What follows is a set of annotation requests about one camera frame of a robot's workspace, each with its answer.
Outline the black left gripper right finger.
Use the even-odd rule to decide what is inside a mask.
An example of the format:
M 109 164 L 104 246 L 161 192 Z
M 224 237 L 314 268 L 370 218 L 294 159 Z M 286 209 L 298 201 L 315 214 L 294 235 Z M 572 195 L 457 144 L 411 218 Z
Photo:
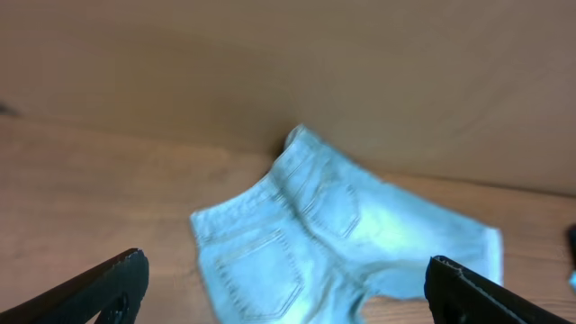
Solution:
M 445 256 L 430 259 L 424 292 L 435 324 L 570 324 Z

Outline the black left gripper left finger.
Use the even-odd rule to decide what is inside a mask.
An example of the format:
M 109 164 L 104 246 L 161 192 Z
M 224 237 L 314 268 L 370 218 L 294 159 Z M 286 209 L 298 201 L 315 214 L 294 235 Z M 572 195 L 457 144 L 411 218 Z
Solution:
M 149 286 L 149 261 L 130 248 L 1 313 L 3 323 L 133 324 Z

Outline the light blue denim shorts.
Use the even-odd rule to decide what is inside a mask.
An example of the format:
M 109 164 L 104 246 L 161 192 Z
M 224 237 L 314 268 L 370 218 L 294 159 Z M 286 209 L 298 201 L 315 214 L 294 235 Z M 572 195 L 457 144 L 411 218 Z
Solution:
M 304 126 L 261 180 L 191 224 L 222 323 L 359 323 L 374 296 L 422 298 L 439 255 L 503 281 L 497 229 L 380 180 Z

